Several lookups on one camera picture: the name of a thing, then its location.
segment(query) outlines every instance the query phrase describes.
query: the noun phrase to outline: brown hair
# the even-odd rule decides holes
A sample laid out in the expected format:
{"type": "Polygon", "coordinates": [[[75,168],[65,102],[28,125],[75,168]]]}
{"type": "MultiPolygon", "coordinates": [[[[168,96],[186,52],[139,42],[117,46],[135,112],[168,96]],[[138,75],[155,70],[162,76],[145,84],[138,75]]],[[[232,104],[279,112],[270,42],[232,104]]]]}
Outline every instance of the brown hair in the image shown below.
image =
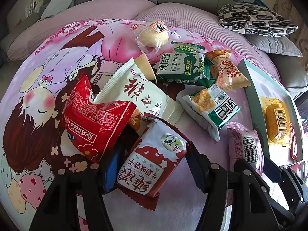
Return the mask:
{"type": "MultiPolygon", "coordinates": [[[[101,58],[97,59],[97,71],[100,69],[101,61],[101,58]]],[[[61,97],[65,93],[70,95],[81,74],[86,74],[89,80],[95,77],[97,71],[92,74],[92,70],[93,67],[82,68],[78,71],[78,76],[73,81],[69,81],[67,78],[66,86],[59,91],[56,98],[55,109],[59,113],[55,118],[50,118],[43,126],[34,128],[33,118],[22,112],[23,97],[21,102],[15,106],[4,130],[3,149],[9,166],[16,173],[21,173],[24,169],[30,171],[37,169],[44,157],[54,174],[57,174],[60,168],[65,168],[64,161],[66,158],[72,162],[71,164],[76,161],[86,160],[83,155],[63,156],[61,151],[61,135],[65,127],[59,124],[56,128],[54,124],[55,120],[62,119],[65,102],[62,102],[61,97]],[[59,154],[51,155],[51,148],[56,146],[58,146],[59,154]]],[[[97,85],[91,86],[93,93],[98,94],[100,88],[97,85]]]]}

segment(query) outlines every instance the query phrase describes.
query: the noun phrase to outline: metal screw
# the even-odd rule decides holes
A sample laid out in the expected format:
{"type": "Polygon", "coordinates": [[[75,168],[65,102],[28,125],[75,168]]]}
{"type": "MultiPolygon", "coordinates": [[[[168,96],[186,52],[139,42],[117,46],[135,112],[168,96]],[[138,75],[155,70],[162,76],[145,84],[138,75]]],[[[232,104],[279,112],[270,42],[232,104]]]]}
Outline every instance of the metal screw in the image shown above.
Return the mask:
{"type": "Polygon", "coordinates": [[[58,175],[64,175],[65,174],[65,169],[64,168],[60,168],[58,170],[58,175]]]}
{"type": "Polygon", "coordinates": [[[244,175],[247,175],[247,176],[251,175],[251,172],[248,169],[245,169],[243,172],[244,172],[244,175]]]}
{"type": "Polygon", "coordinates": [[[98,169],[99,168],[99,165],[97,163],[93,163],[91,164],[90,168],[92,169],[98,169]]]}
{"type": "Polygon", "coordinates": [[[217,163],[212,163],[211,168],[212,169],[219,169],[219,165],[217,163]]]}

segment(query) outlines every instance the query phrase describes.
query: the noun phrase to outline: mint green box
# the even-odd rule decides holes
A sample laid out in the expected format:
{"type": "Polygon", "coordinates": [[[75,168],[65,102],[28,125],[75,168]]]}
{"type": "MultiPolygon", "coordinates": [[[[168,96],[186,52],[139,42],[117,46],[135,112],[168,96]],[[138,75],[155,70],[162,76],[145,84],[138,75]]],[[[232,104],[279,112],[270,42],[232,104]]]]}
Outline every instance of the mint green box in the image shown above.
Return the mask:
{"type": "Polygon", "coordinates": [[[256,67],[251,62],[243,59],[238,64],[238,69],[250,81],[251,86],[244,88],[248,99],[254,129],[258,131],[263,149],[263,154],[278,166],[286,166],[303,160],[303,130],[300,126],[300,117],[291,96],[272,77],[256,67]],[[260,97],[278,98],[283,101],[289,111],[290,120],[294,126],[297,141],[297,160],[290,157],[287,147],[270,147],[268,144],[266,123],[262,111],[260,97]]]}

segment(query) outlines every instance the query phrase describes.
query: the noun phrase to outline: black and white barcode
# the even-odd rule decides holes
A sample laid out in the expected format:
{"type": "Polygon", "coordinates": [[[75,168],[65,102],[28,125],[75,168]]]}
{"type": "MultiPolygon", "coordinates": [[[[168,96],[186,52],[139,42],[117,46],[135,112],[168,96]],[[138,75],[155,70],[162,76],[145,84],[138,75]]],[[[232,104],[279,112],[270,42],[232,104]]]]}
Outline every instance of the black and white barcode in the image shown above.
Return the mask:
{"type": "Polygon", "coordinates": [[[243,136],[243,147],[245,160],[248,163],[257,162],[257,147],[252,136],[243,136]]]}
{"type": "Polygon", "coordinates": [[[285,116],[285,110],[283,108],[276,108],[274,109],[278,131],[279,132],[286,132],[287,131],[287,118],[285,116]]]}

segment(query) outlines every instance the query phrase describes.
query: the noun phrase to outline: yellow snack package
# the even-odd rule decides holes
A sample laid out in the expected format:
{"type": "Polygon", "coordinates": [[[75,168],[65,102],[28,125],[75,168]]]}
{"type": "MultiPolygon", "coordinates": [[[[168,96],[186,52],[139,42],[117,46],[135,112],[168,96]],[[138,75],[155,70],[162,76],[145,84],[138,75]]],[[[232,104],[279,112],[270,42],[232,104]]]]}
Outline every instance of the yellow snack package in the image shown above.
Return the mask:
{"type": "Polygon", "coordinates": [[[277,98],[261,97],[269,144],[290,145],[291,125],[288,109],[277,98]]]}
{"type": "Polygon", "coordinates": [[[224,91],[234,88],[250,86],[247,78],[238,70],[230,60],[231,53],[227,50],[214,50],[205,53],[214,66],[210,66],[210,72],[217,80],[215,84],[224,91]]]}

